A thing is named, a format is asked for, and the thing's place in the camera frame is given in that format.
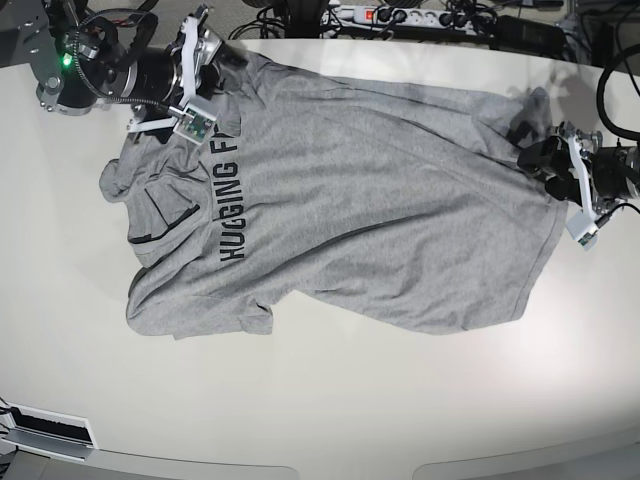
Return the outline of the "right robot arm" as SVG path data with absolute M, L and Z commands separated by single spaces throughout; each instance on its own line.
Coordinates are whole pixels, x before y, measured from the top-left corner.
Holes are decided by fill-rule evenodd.
M 165 48 L 152 46 L 155 2 L 93 10 L 86 1 L 4 1 L 1 64 L 27 64 L 43 109 L 82 116 L 129 105 L 142 119 L 174 119 L 219 88 L 219 67 L 243 59 L 206 23 L 201 5 Z

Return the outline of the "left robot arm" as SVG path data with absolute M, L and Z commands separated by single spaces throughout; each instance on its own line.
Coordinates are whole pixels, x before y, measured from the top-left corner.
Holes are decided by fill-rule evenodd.
M 600 216 L 639 198 L 639 126 L 614 113 L 611 93 L 617 73 L 639 82 L 631 69 L 638 55 L 637 44 L 622 49 L 598 78 L 595 111 L 603 131 L 588 132 L 563 121 L 521 150 L 517 166 L 555 199 L 592 208 Z

